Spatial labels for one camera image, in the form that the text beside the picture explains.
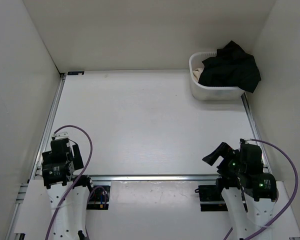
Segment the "black trousers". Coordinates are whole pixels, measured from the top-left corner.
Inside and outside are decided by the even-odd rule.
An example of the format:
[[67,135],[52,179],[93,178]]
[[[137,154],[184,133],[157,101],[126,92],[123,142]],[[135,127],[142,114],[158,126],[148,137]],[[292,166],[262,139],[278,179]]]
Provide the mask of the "black trousers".
[[253,55],[230,41],[216,51],[216,56],[202,61],[198,83],[206,87],[238,87],[253,93],[262,80]]

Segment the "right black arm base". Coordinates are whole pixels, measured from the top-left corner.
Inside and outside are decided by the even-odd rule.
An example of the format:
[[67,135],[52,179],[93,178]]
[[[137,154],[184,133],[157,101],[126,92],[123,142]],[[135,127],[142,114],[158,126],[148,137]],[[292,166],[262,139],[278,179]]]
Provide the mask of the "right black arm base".
[[194,192],[199,196],[201,212],[227,212],[227,205],[216,185],[199,185]]

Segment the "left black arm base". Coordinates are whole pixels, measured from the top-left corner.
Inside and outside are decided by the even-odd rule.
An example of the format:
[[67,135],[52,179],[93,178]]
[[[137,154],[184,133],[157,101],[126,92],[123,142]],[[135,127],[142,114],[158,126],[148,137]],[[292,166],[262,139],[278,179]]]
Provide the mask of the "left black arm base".
[[94,182],[89,191],[90,194],[88,195],[86,205],[87,210],[105,211],[109,209],[111,195],[110,181]]

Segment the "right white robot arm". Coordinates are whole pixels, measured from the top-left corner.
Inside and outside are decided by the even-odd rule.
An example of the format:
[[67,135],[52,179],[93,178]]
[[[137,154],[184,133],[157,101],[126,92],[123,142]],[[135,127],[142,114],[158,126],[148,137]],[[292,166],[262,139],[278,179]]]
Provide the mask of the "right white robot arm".
[[212,166],[218,158],[222,161],[216,167],[219,178],[214,193],[225,202],[233,239],[244,240],[273,218],[277,182],[271,173],[264,172],[258,145],[242,140],[240,148],[233,149],[222,142],[202,160]]

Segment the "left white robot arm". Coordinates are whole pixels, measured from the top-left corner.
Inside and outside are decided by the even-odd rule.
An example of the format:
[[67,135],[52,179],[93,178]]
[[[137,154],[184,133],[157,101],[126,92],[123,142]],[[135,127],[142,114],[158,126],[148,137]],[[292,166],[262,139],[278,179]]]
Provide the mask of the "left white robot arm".
[[95,188],[90,176],[74,176],[76,170],[84,168],[79,146],[71,144],[68,137],[54,137],[50,147],[42,153],[43,185],[52,214],[45,238],[88,240],[87,202],[93,198]]

